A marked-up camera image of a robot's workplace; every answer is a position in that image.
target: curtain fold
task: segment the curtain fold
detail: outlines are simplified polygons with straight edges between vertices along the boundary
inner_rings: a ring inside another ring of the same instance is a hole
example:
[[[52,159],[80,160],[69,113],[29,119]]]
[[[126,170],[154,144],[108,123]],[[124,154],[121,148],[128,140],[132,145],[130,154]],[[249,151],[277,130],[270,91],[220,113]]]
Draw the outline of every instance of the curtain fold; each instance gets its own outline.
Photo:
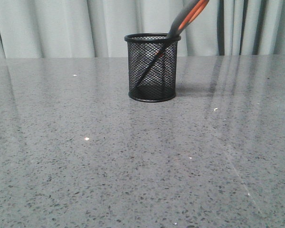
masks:
[[[126,57],[124,36],[168,32],[189,0],[0,0],[0,58]],[[285,54],[285,0],[210,0],[179,56]]]

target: pen holder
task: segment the pen holder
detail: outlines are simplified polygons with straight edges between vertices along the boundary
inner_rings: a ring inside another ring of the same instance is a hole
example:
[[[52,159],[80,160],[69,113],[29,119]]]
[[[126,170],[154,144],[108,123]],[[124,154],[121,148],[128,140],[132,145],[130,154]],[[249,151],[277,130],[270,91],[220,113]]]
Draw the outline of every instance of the pen holder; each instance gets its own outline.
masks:
[[[161,102],[176,96],[177,42],[166,33],[142,33],[124,37],[128,43],[129,96],[138,101]]]

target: white curtain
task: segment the white curtain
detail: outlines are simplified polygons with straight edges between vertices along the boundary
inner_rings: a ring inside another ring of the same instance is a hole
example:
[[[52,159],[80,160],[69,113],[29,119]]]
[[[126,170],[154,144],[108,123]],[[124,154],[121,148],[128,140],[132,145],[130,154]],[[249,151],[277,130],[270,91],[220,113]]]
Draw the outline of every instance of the white curtain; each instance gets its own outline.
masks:
[[[125,57],[188,1],[0,0],[0,58]],[[285,54],[285,0],[210,0],[181,36],[179,56]]]

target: pen holder base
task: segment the pen holder base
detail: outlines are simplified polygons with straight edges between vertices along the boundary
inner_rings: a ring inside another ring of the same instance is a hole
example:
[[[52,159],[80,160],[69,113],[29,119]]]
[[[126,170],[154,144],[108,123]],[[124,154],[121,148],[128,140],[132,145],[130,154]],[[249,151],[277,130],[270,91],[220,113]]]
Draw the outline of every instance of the pen holder base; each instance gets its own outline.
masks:
[[[176,96],[177,42],[166,33],[125,36],[128,43],[129,96],[137,101],[162,102]],[[156,54],[166,46],[153,64]]]

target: gray speckled countertop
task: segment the gray speckled countertop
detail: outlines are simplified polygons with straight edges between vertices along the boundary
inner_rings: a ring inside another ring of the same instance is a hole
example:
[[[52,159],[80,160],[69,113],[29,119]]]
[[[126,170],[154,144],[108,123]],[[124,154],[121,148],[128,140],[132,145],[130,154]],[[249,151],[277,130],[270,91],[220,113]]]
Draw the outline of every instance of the gray speckled countertop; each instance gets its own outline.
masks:
[[[0,60],[0,228],[285,227],[285,56]]]

